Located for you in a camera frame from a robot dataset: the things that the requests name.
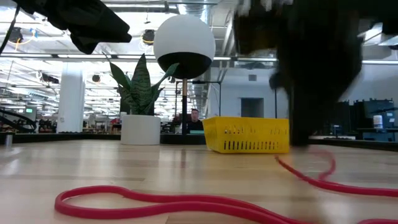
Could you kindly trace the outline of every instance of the black cable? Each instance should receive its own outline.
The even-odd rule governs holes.
[[[14,25],[15,25],[15,23],[17,21],[17,16],[18,16],[18,13],[19,13],[20,9],[21,9],[21,7],[18,5],[16,10],[15,10],[14,19],[12,20],[12,22],[10,24],[10,28],[8,28],[8,32],[6,34],[6,37],[4,38],[4,40],[3,40],[2,44],[1,44],[0,55],[2,54],[2,51],[6,48],[8,39],[10,39],[10,35],[11,35],[12,29],[14,28]]]

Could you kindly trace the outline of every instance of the red tube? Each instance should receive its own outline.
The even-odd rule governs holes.
[[[95,193],[114,193],[133,200],[161,204],[141,208],[103,209],[77,207],[64,202],[65,199],[70,197]],[[161,213],[201,211],[232,215],[259,223],[305,224],[270,212],[257,205],[231,198],[210,195],[151,195],[117,186],[92,186],[65,191],[55,199],[55,209],[65,215],[93,219],[139,218]]]
[[[293,169],[281,161],[277,156],[277,162],[288,171],[307,181],[309,184],[327,190],[336,192],[344,192],[350,194],[362,195],[378,195],[388,197],[398,197],[398,190],[395,189],[371,189],[364,187],[352,187],[343,184],[326,181],[326,178],[334,173],[336,169],[336,162],[333,155],[329,152],[317,153],[329,160],[330,168],[319,175],[319,180],[311,179],[299,171]],[[114,193],[122,195],[133,200],[140,200],[143,202],[159,203],[158,205],[151,205],[141,208],[85,208],[67,204],[65,199],[86,194],[95,193]],[[62,192],[55,199],[56,211],[80,218],[92,219],[121,219],[121,218],[139,218],[158,215],[161,213],[182,212],[182,211],[201,211],[201,212],[216,212],[226,215],[231,215],[239,218],[244,218],[258,223],[272,223],[272,224],[306,224],[298,220],[283,217],[274,212],[268,211],[265,208],[257,205],[235,200],[232,198],[218,197],[211,195],[151,195],[134,192],[117,186],[92,186],[82,187],[73,190]],[[398,220],[383,220],[373,219],[364,220],[359,224],[398,224]]]

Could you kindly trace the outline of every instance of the white pot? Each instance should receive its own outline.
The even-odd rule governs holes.
[[[121,143],[140,146],[160,144],[160,118],[146,115],[122,116]]]

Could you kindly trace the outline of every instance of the doorway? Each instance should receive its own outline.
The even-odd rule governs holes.
[[[241,117],[243,118],[263,118],[264,99],[263,98],[242,98]]]

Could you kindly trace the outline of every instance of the white spherical lamp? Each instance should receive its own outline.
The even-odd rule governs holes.
[[[174,78],[196,78],[211,65],[216,52],[214,35],[198,17],[173,16],[163,22],[155,33],[154,53],[166,71],[179,63]]]

